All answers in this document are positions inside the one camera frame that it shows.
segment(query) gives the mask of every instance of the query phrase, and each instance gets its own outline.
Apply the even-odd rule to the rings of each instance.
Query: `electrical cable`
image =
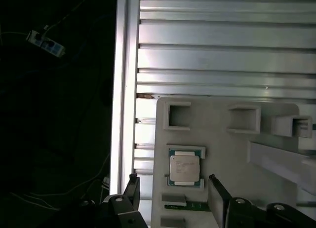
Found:
[[[93,30],[95,24],[96,24],[98,21],[100,21],[100,20],[102,20],[102,19],[104,19],[104,18],[106,18],[106,17],[109,17],[109,16],[111,16],[111,14],[103,14],[103,15],[101,15],[100,17],[96,18],[96,19],[93,21],[93,23],[92,23],[92,25],[91,25],[91,27],[90,27],[90,29],[89,29],[87,39],[86,39],[86,40],[82,43],[82,45],[79,47],[79,51],[77,52],[77,54],[75,54],[75,55],[71,58],[71,60],[70,60],[68,63],[62,64],[62,65],[57,66],[57,67],[51,67],[51,68],[42,69],[42,71],[51,71],[51,70],[63,69],[63,68],[65,68],[65,67],[69,66],[72,62],[77,61],[77,60],[79,59],[79,56],[81,55],[81,53],[83,52],[84,48],[85,48],[86,45],[87,45],[88,39],[89,39],[89,37],[90,37],[90,33],[91,33],[91,31]],[[28,34],[19,33],[19,32],[5,32],[5,34],[9,34],[9,33],[10,33],[10,34],[28,35]],[[40,70],[27,71],[27,72],[25,72],[25,73],[23,73],[23,74],[17,76],[16,79],[17,79],[17,80],[23,79],[23,78],[25,78],[26,76],[31,75],[31,74],[38,73],[39,71],[40,71]],[[0,97],[6,95],[8,92],[9,92],[8,90],[2,90],[2,91],[0,91]]]
[[[101,204],[101,203],[102,203],[102,195],[103,195],[103,188],[101,189],[100,202],[99,202],[99,204]]]
[[[99,172],[94,177],[92,177],[91,179],[86,180],[86,181],[74,186],[72,189],[68,190],[67,192],[63,192],[63,193],[48,193],[48,194],[38,194],[38,193],[31,192],[30,194],[34,195],[34,196],[62,196],[62,195],[68,195],[69,193],[71,193],[73,190],[75,190],[76,188],[80,187],[81,185],[84,185],[84,184],[86,184],[86,183],[88,183],[88,182],[90,182],[90,181],[92,181],[94,179],[97,179],[99,177],[99,175],[102,173],[103,167],[104,167],[106,161],[108,160],[109,156],[110,156],[110,154],[108,154],[106,156],[106,158],[104,159],[104,161],[102,163],[102,166],[101,166]]]
[[[78,3],[66,16],[64,16],[61,20],[59,20],[58,22],[56,22],[55,24],[49,26],[45,32],[42,35],[42,38],[45,38],[46,34],[53,29],[54,27],[56,27],[57,25],[59,25],[61,22],[63,22],[67,17],[69,17],[74,11],[76,11],[86,0],[82,0],[80,3]]]
[[[5,34],[16,34],[16,35],[24,35],[24,36],[28,35],[28,33],[23,33],[23,32],[2,32],[0,33],[0,36],[5,35]]]
[[[40,201],[42,201],[43,203],[45,203],[47,206],[49,206],[49,207],[51,207],[51,208],[54,208],[52,205],[48,204],[48,202],[44,201],[43,199],[40,199],[40,198],[38,198],[38,197],[32,197],[32,196],[29,196],[29,195],[27,195],[27,194],[24,194],[24,196],[25,196],[25,197],[29,197],[29,198],[33,198],[33,199],[36,199],[36,200],[40,200]]]
[[[30,201],[28,201],[28,200],[25,200],[24,198],[20,197],[19,195],[15,194],[15,193],[12,193],[12,192],[11,192],[10,194],[11,194],[12,196],[15,196],[15,197],[19,198],[20,200],[22,200],[22,201],[24,201],[24,202],[26,202],[26,203],[33,204],[33,205],[36,205],[36,206],[38,206],[38,207],[42,207],[42,208],[45,208],[45,209],[48,209],[48,210],[59,211],[59,209],[57,209],[57,208],[45,207],[45,206],[40,205],[40,204],[37,204],[37,203],[35,203],[35,202],[30,202]]]
[[[3,46],[3,41],[2,41],[2,31],[1,31],[1,23],[0,23],[0,45]]]

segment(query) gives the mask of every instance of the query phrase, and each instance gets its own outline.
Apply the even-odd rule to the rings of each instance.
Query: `power strip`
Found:
[[[40,33],[32,30],[26,37],[26,40],[41,49],[47,51],[48,53],[55,55],[56,57],[60,58],[65,54],[65,48],[64,46],[60,45],[59,43],[53,41],[50,38],[42,38],[40,36],[40,39],[37,37],[40,36]]]

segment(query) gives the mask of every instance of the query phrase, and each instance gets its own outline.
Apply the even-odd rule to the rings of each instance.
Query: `dark background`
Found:
[[[81,1],[0,0],[2,32],[41,31]],[[2,35],[0,227],[33,228],[54,213],[10,192],[45,205],[24,194],[66,192],[94,177],[110,153],[115,20],[116,0],[87,0],[46,35],[66,48],[61,59],[26,36]],[[109,165],[110,158],[100,177]],[[40,198],[63,208],[89,184]],[[89,197],[99,200],[100,191],[95,182]]]

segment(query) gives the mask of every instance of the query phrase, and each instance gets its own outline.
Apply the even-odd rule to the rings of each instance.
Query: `screw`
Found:
[[[282,211],[285,209],[282,205],[279,205],[279,204],[275,205],[274,208],[279,210],[279,211]]]
[[[244,204],[245,203],[245,200],[241,199],[241,198],[237,198],[236,199],[236,202],[239,203],[239,204]]]

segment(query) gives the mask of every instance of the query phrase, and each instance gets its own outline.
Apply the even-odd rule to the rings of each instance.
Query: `gray plastic block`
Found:
[[[183,218],[161,217],[160,226],[162,228],[186,228],[186,223]]]
[[[307,157],[301,163],[301,187],[316,195],[316,157]]]
[[[165,194],[161,195],[163,205],[187,206],[187,200],[184,194]]]
[[[189,131],[190,105],[190,102],[166,102],[163,111],[163,128]]]
[[[271,133],[285,137],[311,138],[313,121],[310,116],[287,115],[272,117]]]
[[[248,162],[257,164],[316,195],[316,157],[249,142]]]
[[[230,124],[227,132],[260,134],[261,107],[256,105],[235,104],[228,107]]]

